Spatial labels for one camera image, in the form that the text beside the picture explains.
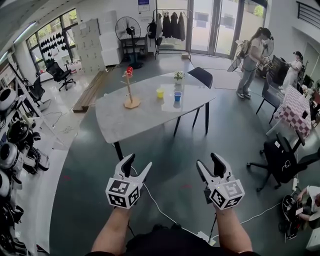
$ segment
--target checkered tablecloth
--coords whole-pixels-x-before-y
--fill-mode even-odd
[[[308,113],[305,119],[302,118],[304,111]],[[300,131],[304,137],[307,137],[311,131],[309,102],[291,85],[287,88],[283,103],[274,113],[273,118],[283,119],[290,127]]]

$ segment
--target person in white clothes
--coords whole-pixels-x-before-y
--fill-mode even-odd
[[[303,213],[299,214],[299,217],[309,222],[311,228],[316,228],[320,217],[320,187],[307,186],[301,191],[297,197],[297,201],[301,202],[304,195],[309,195],[305,205],[303,206]]]
[[[251,98],[249,93],[249,86],[255,78],[256,70],[260,63],[263,63],[264,56],[262,55],[264,51],[263,41],[271,39],[271,32],[266,27],[259,27],[256,33],[249,41],[248,51],[244,57],[243,61],[243,76],[239,82],[236,94],[241,98],[247,99]]]
[[[289,69],[283,81],[283,84],[282,86],[279,86],[282,94],[286,93],[288,86],[297,88],[298,75],[302,69],[304,57],[302,56],[300,51],[296,51],[293,54],[295,55],[295,60],[289,64]]]

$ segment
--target wooden platform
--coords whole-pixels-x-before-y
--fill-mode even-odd
[[[99,88],[103,87],[106,84],[108,74],[112,71],[109,68],[109,72],[99,71],[98,74],[91,81],[89,86],[84,90],[72,111],[74,113],[86,113],[88,111],[89,105],[93,103],[96,99],[97,92]]]

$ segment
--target clothes rack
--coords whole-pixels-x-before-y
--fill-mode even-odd
[[[189,54],[189,59],[191,60],[191,40],[189,40],[188,42],[188,38],[190,37],[191,38],[191,34],[192,33],[192,27],[193,27],[193,19],[194,19],[194,13],[192,10],[190,9],[166,9],[166,8],[156,8],[153,10],[153,13],[152,13],[152,17],[153,17],[153,20],[158,22],[158,12],[159,11],[162,11],[162,16],[163,13],[168,13],[169,11],[179,11],[179,12],[182,12],[182,14],[184,14],[184,16],[187,18],[187,26],[186,26],[186,37],[185,37],[185,41],[186,41],[186,45],[185,45],[185,50],[179,50],[179,49],[166,49],[167,51],[174,51],[174,52],[186,52]],[[157,46],[157,38],[154,38],[154,44],[155,44],[155,55],[154,55],[154,59],[156,60],[157,59],[157,55],[159,54],[159,47]]]

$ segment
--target yellow cup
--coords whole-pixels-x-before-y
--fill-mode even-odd
[[[165,90],[162,89],[162,88],[158,88],[158,89],[156,90],[156,95],[157,95],[157,97],[158,97],[159,99],[163,99],[164,93],[165,93]]]

